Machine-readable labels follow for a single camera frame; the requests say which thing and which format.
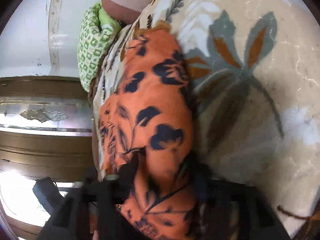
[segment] white wall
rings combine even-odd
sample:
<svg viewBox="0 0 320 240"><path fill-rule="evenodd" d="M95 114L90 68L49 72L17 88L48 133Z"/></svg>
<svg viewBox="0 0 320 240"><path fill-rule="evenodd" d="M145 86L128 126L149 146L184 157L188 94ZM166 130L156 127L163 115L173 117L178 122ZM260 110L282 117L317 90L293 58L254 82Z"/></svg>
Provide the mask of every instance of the white wall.
<svg viewBox="0 0 320 240"><path fill-rule="evenodd" d="M84 11L99 0L61 0L58 62L52 68L48 45L51 0L23 0L0 35L0 77L57 75L78 77L76 52Z"/></svg>

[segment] green patterned fabric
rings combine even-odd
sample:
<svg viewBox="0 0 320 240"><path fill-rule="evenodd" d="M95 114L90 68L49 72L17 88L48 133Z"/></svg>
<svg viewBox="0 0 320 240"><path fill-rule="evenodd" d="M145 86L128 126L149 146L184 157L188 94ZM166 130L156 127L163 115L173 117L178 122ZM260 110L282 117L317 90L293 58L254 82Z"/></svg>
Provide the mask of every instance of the green patterned fabric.
<svg viewBox="0 0 320 240"><path fill-rule="evenodd" d="M120 30L119 22L105 12L101 3L96 3L84 13L77 58L81 84L86 92L90 90L102 56Z"/></svg>

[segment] orange floral fabric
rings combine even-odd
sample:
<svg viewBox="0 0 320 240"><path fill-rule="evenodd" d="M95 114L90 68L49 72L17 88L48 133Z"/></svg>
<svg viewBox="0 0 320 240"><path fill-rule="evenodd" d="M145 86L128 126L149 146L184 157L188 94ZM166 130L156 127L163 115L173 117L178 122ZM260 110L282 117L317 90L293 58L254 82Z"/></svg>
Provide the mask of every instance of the orange floral fabric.
<svg viewBox="0 0 320 240"><path fill-rule="evenodd" d="M163 29L138 35L122 82L100 111L104 169L132 181L121 213L151 239L188 239L196 202L188 169L188 82L172 35Z"/></svg>

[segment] green cloth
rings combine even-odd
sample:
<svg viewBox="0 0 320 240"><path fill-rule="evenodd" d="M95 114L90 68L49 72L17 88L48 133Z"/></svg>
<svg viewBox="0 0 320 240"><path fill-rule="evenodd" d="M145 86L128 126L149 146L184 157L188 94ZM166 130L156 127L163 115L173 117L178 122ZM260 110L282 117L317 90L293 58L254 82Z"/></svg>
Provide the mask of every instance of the green cloth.
<svg viewBox="0 0 320 240"><path fill-rule="evenodd" d="M101 59L121 30L119 22L112 19L96 3L83 16L78 43L78 69L82 87L90 90L91 80L96 76Z"/></svg>

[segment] brown band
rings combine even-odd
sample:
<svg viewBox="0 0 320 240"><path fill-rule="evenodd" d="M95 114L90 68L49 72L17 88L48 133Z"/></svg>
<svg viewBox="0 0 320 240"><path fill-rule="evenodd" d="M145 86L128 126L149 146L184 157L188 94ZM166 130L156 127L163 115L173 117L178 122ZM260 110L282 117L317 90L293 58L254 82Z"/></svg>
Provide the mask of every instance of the brown band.
<svg viewBox="0 0 320 240"><path fill-rule="evenodd" d="M126 24L134 23L140 15L140 12L119 5L111 0L102 0L102 7L111 18Z"/></svg>

